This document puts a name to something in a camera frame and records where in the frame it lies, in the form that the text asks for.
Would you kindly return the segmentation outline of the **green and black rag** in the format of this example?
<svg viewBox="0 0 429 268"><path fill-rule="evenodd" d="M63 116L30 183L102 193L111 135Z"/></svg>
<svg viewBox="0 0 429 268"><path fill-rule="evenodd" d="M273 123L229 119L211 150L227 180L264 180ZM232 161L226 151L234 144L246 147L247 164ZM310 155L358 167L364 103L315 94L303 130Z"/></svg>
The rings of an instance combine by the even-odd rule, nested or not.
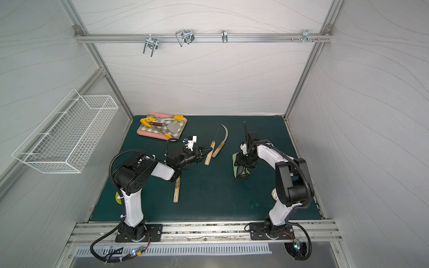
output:
<svg viewBox="0 0 429 268"><path fill-rule="evenodd" d="M237 179L246 179L250 172L246 166L246 157L242 153L235 153L232 156L233 173Z"/></svg>

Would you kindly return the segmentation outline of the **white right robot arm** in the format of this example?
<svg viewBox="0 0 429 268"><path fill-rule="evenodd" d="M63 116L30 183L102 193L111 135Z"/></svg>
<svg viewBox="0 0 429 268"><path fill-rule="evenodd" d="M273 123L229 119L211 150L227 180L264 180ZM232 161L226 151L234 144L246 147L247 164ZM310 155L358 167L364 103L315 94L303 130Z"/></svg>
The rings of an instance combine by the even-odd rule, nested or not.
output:
<svg viewBox="0 0 429 268"><path fill-rule="evenodd" d="M268 213L271 226L282 226L298 210L307 209L314 197L307 163L293 158L276 148L270 141L259 139L256 132L249 132L244 122L245 141L240 151L233 155L233 173L237 179L248 177L249 169L263 160L275 171L277 200Z"/></svg>

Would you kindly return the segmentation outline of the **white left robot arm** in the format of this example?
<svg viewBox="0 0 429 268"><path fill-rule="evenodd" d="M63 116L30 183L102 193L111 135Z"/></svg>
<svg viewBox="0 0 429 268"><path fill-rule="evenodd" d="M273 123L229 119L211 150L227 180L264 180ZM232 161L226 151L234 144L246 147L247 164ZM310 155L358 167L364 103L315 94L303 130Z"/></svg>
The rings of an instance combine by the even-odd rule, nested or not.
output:
<svg viewBox="0 0 429 268"><path fill-rule="evenodd" d="M211 147L176 148L165 153L165 161L136 149L117 154L111 160L108 173L112 185L123 200L123 223L135 228L144 222L141 192L151 176L174 182L181 176L185 166L202 162L212 151Z"/></svg>

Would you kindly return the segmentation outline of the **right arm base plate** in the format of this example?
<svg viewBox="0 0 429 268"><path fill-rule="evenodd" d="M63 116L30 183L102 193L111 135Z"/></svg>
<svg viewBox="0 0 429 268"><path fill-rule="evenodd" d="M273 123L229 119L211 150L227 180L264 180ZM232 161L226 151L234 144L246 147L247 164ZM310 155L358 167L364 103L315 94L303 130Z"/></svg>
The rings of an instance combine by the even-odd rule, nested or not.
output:
<svg viewBox="0 0 429 268"><path fill-rule="evenodd" d="M244 231L249 232L250 240L293 240L294 230L290 225L275 226L270 222L250 222L244 227Z"/></svg>

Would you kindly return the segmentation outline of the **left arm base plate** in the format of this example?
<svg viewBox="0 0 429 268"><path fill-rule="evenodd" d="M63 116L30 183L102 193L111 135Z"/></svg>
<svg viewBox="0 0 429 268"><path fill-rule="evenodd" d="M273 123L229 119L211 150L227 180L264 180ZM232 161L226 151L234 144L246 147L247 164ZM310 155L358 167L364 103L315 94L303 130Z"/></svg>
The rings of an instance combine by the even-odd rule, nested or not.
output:
<svg viewBox="0 0 429 268"><path fill-rule="evenodd" d="M136 227L130 227L126 223L118 228L115 242L159 242L163 231L162 224L139 224Z"/></svg>

